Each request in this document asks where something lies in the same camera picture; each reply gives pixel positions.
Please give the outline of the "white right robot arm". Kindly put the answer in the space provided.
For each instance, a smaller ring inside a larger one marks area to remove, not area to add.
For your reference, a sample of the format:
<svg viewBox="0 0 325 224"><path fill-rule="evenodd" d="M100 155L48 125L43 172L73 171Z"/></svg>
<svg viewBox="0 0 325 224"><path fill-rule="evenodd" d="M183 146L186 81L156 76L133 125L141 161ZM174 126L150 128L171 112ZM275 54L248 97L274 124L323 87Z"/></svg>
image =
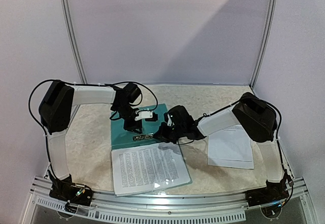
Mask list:
<svg viewBox="0 0 325 224"><path fill-rule="evenodd" d="M282 194L281 182L293 186L293 175L284 165L278 131L282 122L280 111L271 103L261 100L250 92L244 93L237 101L198 119L178 105L164 114L164 121L153 137L166 143L176 144L180 138L197 141L241 125L248 137L256 142L263 157L267 182L263 198L272 202Z"/></svg>

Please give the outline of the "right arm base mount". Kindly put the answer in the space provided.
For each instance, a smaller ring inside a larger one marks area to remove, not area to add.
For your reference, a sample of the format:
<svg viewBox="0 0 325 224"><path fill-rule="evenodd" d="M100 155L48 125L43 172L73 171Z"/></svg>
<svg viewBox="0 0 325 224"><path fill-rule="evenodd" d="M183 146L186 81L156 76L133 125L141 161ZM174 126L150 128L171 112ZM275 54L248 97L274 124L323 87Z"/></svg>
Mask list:
<svg viewBox="0 0 325 224"><path fill-rule="evenodd" d="M278 204L282 207L292 198L293 192L294 181L289 176L279 183L266 181L266 187L246 191L245 199L249 207L264 204Z"/></svg>

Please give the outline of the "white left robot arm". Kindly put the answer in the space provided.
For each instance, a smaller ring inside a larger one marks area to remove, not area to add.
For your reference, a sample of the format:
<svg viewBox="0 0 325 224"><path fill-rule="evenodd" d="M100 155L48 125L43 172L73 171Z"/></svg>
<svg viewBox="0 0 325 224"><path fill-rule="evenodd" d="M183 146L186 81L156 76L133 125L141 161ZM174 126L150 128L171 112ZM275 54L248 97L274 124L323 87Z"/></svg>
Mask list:
<svg viewBox="0 0 325 224"><path fill-rule="evenodd" d="M49 177L56 185L55 191L65 201L76 193L71 183L66 155L66 134L72 121L72 110L80 105L106 104L111 106L112 121L122 119L125 131L142 133L142 122L157 121L155 109L139 109L135 101L142 96L139 82L125 81L113 84L78 84L59 79L47 79L50 83L38 108L40 117L33 116L45 136L49 161Z"/></svg>

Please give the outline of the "green file folder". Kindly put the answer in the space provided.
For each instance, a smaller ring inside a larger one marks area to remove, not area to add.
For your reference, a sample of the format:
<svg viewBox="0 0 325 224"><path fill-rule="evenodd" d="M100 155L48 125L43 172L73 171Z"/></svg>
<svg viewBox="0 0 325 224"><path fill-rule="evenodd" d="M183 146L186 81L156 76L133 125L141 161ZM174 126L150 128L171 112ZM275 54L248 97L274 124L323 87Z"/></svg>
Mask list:
<svg viewBox="0 0 325 224"><path fill-rule="evenodd" d="M181 149L154 138L165 104L136 108L111 123L111 161L116 195L132 195L192 183Z"/></svg>

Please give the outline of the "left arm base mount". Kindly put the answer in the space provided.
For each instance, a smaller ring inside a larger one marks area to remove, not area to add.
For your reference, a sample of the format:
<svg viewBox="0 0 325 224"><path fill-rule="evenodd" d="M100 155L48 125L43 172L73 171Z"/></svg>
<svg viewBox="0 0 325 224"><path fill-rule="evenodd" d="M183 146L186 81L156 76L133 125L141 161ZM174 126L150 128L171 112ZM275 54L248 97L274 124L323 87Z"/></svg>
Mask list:
<svg viewBox="0 0 325 224"><path fill-rule="evenodd" d="M90 207L93 190L89 186L72 182L71 175L64 180L59 180L51 172L48 174L52 182L49 197L64 201L66 203L64 211L76 213L78 206Z"/></svg>

